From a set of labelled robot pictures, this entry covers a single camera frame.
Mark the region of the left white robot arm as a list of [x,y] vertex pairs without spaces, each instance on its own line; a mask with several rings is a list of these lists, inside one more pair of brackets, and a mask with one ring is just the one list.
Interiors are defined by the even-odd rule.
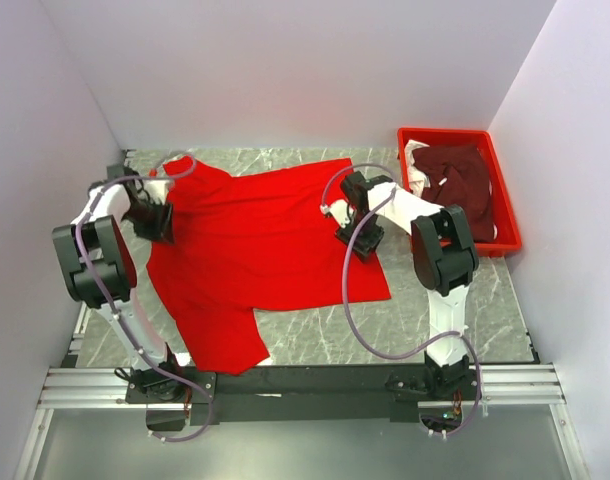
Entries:
[[172,181],[143,177],[124,165],[107,168],[107,179],[92,184],[82,211],[52,231],[52,242],[70,297],[99,313],[129,355],[129,368],[114,374],[142,395],[173,400],[181,395],[182,369],[156,333],[138,300],[138,276],[120,224],[137,237],[173,242]]

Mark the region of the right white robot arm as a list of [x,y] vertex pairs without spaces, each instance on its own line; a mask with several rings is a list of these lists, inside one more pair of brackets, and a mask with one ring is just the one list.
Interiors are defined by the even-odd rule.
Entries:
[[[338,224],[336,238],[346,245],[341,280],[344,313],[358,342],[373,355],[404,360],[424,354],[427,393],[452,392],[476,379],[469,361],[476,358],[465,337],[466,300],[479,258],[464,210],[425,201],[386,175],[367,179],[347,167],[340,188],[345,198],[321,211]],[[411,236],[413,268],[427,290],[430,338],[404,354],[377,351],[361,336],[349,306],[349,266],[353,255],[368,260],[384,238],[382,217]]]

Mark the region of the red t shirt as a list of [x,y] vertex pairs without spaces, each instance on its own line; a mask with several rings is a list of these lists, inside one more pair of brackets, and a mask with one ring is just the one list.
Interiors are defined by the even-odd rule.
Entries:
[[[172,244],[152,246],[151,283],[194,364],[240,374],[269,355],[258,310],[291,311],[342,302],[345,245],[320,211],[341,197],[346,158],[234,177],[189,158],[165,166],[175,184]],[[352,260],[349,301],[390,298],[377,259]]]

